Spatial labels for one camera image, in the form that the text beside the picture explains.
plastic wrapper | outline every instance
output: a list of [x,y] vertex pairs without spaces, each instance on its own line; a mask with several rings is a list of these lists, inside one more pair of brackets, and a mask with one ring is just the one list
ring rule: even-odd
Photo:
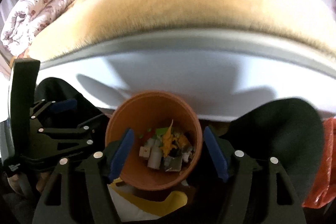
[[303,207],[321,208],[336,197],[336,119],[323,122],[324,148],[320,168]]

